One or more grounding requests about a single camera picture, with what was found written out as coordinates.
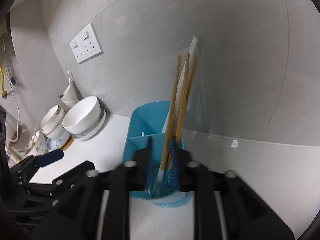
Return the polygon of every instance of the white cable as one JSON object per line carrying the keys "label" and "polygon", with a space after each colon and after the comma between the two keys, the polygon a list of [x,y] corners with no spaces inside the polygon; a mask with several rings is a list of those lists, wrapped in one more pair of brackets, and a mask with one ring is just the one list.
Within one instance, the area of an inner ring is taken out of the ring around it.
{"label": "white cable", "polygon": [[8,139],[9,141],[11,141],[11,142],[16,142],[16,141],[18,141],[18,139],[19,139],[20,110],[19,110],[19,106],[18,106],[17,100],[16,100],[16,98],[14,97],[14,93],[13,93],[13,90],[12,90],[12,84],[11,84],[11,81],[10,81],[10,76],[9,76],[9,74],[8,74],[9,63],[8,63],[8,59],[7,59],[7,54],[6,54],[6,52],[5,52],[4,38],[2,39],[2,43],[3,43],[4,58],[5,58],[5,61],[6,61],[6,65],[4,66],[4,68],[5,68],[5,72],[7,73],[7,76],[8,76],[8,79],[9,79],[9,84],[10,84],[10,88],[11,88],[11,93],[12,93],[13,99],[14,99],[14,101],[16,102],[17,109],[18,109],[17,137],[16,137],[15,139],[10,139],[10,138],[7,138],[7,139]]}

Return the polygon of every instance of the plate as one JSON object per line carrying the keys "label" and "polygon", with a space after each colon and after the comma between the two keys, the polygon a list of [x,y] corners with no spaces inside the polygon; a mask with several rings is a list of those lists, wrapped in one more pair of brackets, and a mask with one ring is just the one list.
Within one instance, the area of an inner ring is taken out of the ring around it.
{"label": "plate", "polygon": [[56,149],[59,149],[60,147],[62,147],[70,138],[70,133],[66,130],[66,133],[64,134],[64,136],[61,139],[58,140],[52,140],[50,138],[47,139],[47,143],[46,143],[46,149],[49,152],[52,152]]}
{"label": "plate", "polygon": [[93,128],[90,132],[88,132],[86,135],[78,137],[74,134],[71,134],[71,136],[75,139],[75,140],[80,140],[80,141],[85,141],[90,139],[91,137],[93,137],[103,126],[104,122],[106,120],[106,111],[101,107],[101,114],[100,114],[100,121],[99,123],[96,125],[95,128]]}

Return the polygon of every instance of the white straw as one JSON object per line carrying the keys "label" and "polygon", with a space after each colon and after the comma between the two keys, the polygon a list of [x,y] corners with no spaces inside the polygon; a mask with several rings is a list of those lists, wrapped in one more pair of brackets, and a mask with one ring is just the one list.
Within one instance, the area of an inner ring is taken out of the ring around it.
{"label": "white straw", "polygon": [[[196,46],[198,43],[198,39],[196,37],[193,37],[192,42],[191,42],[191,46],[189,49],[189,53],[190,53],[190,60],[189,60],[189,64],[192,64],[193,61],[193,56],[196,50]],[[184,70],[186,68],[186,62],[184,63],[180,78],[179,78],[179,82],[178,82],[178,88],[177,88],[177,96],[176,96],[176,102],[180,102],[180,96],[181,96],[181,92],[182,92],[182,87],[183,87],[183,77],[184,77]],[[165,119],[163,128],[162,128],[162,133],[165,133],[167,130],[167,125],[168,125],[168,118],[169,118],[169,112],[167,114],[167,118]]]}

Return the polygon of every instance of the wooden coaster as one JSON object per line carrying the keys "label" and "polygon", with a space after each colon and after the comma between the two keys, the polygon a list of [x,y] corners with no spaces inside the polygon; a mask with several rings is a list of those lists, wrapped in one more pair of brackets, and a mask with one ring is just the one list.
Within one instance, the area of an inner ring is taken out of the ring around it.
{"label": "wooden coaster", "polygon": [[70,138],[68,139],[68,141],[61,147],[62,151],[65,151],[70,145],[71,143],[74,141],[75,139],[73,139],[72,136],[70,136]]}

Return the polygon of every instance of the power cord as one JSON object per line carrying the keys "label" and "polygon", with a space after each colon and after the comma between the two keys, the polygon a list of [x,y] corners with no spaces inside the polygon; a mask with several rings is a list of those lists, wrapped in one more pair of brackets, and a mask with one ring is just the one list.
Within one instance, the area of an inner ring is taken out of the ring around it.
{"label": "power cord", "polygon": [[12,77],[11,77],[11,75],[9,75],[9,71],[8,71],[9,62],[8,62],[7,54],[6,54],[6,52],[5,52],[4,38],[2,39],[2,43],[3,43],[3,52],[4,52],[5,63],[6,63],[6,65],[4,66],[4,68],[5,68],[5,72],[6,72],[7,76],[8,76],[8,78],[10,79],[10,80],[9,80],[9,83],[10,83],[11,93],[12,93],[12,96],[13,96],[14,101],[16,102],[17,109],[18,109],[17,136],[16,136],[15,139],[10,139],[10,138],[7,138],[7,139],[8,139],[10,142],[16,142],[16,141],[18,141],[18,139],[19,139],[20,110],[19,110],[19,106],[18,106],[17,100],[16,100],[16,98],[15,98],[15,96],[14,96],[13,89],[12,89],[12,82],[11,82]]}

